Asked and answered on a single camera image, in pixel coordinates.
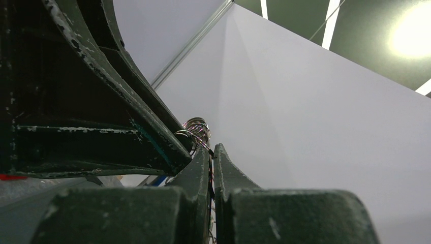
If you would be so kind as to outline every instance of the white partition panel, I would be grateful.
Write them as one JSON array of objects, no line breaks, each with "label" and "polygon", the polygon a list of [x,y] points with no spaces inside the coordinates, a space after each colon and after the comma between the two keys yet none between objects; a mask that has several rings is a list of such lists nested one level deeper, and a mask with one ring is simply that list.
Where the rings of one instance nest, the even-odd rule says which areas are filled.
[{"label": "white partition panel", "polygon": [[114,0],[121,36],[151,83],[224,0]]},{"label": "white partition panel", "polygon": [[158,90],[264,188],[346,189],[382,243],[431,243],[431,100],[233,6]]}]

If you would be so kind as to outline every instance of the teal paint mark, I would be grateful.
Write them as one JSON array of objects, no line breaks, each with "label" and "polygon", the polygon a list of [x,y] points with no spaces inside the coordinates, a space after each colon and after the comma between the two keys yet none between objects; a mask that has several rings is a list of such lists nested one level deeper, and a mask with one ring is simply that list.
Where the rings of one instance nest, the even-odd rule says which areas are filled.
[{"label": "teal paint mark", "polygon": [[171,161],[169,160],[168,156],[165,154],[162,148],[159,147],[157,142],[144,130],[142,126],[138,125],[133,118],[130,118],[130,123],[136,130],[138,130],[139,133],[141,133],[145,138],[147,138],[151,142],[151,144],[154,146],[156,151],[162,156],[162,158],[166,161],[166,163],[169,165],[172,171],[176,173],[176,170],[174,169],[174,167],[172,167]]}]

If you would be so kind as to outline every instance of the coiled wire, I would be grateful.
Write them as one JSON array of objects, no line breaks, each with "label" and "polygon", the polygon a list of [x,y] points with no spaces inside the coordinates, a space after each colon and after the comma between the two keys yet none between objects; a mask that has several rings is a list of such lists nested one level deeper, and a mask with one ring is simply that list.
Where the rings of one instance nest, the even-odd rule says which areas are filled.
[{"label": "coiled wire", "polygon": [[193,146],[192,150],[190,151],[192,155],[195,154],[199,144],[201,144],[207,150],[211,150],[209,145],[211,131],[209,130],[208,124],[203,118],[191,118],[182,124],[182,127],[184,130],[175,132],[175,135],[183,135],[192,139]]}]

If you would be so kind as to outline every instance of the ceiling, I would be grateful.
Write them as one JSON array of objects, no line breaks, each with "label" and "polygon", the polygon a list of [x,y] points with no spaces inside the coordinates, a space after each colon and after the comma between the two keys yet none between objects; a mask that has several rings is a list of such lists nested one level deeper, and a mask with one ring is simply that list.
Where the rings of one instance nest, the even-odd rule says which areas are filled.
[{"label": "ceiling", "polygon": [[[264,2],[268,20],[318,45],[328,35],[330,51],[410,89],[431,86],[431,0],[235,0],[260,16]],[[418,92],[431,98],[427,85]]]}]

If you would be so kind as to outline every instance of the dark green ceiling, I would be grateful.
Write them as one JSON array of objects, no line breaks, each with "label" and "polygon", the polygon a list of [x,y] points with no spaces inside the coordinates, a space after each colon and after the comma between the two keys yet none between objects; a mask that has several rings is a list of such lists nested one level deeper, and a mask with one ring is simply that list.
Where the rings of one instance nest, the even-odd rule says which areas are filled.
[{"label": "dark green ceiling", "polygon": [[[329,0],[266,2],[270,21],[306,39],[325,22],[329,5]],[[391,48],[391,38],[406,10],[420,2],[426,1],[346,0],[340,7],[330,51],[416,90],[431,79],[431,55],[399,55]],[[262,16],[260,0],[235,0],[235,3]],[[431,32],[431,23],[429,26],[423,31]],[[312,41],[321,45],[324,30],[325,26]]]}]

